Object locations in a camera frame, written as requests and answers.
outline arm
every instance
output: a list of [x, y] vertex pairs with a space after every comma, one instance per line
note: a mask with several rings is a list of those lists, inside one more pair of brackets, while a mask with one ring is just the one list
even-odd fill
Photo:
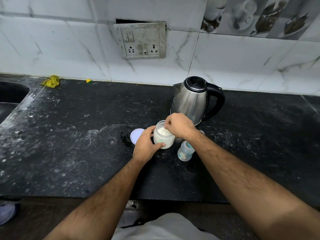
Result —
[[215, 144], [185, 115], [168, 116], [166, 129], [193, 146], [231, 205], [262, 239], [320, 239], [318, 211]]
[[132, 159], [100, 190], [73, 210], [44, 240], [111, 239], [142, 167], [165, 146], [152, 144], [155, 126], [147, 128], [134, 147]]

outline black sink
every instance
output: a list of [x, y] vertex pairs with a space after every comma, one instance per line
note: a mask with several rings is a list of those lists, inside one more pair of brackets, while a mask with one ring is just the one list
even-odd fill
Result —
[[29, 88], [22, 84], [0, 81], [0, 124], [28, 94]]

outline forearm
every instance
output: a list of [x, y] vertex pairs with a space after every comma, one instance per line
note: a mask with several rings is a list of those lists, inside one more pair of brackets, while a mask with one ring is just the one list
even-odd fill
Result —
[[[198, 153], [226, 198], [260, 237], [276, 239], [276, 234], [281, 238], [278, 231], [288, 231], [288, 227], [298, 225], [301, 219], [310, 227], [317, 224], [319, 214], [315, 210], [200, 132], [194, 132], [187, 141]], [[275, 224], [283, 222], [288, 225], [272, 231]]]
[[131, 159], [45, 239], [111, 239], [144, 163]]

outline electric kettle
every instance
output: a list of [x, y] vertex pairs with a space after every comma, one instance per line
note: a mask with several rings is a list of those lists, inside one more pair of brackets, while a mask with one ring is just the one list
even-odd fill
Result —
[[[198, 125], [202, 119], [206, 120], [217, 114], [226, 99], [222, 88], [198, 76], [190, 76], [184, 82], [173, 86], [174, 99], [170, 114], [183, 113], [194, 125]], [[213, 109], [206, 111], [210, 96], [216, 97], [217, 102]]]

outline kettle spout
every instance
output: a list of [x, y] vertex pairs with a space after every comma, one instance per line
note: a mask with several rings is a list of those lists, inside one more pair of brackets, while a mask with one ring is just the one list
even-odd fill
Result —
[[181, 83], [176, 83], [176, 84], [174, 84], [173, 85], [173, 87], [174, 87], [174, 96], [176, 96], [176, 95], [178, 95], [180, 92], [181, 92], [181, 84], [182, 84], [182, 82]]

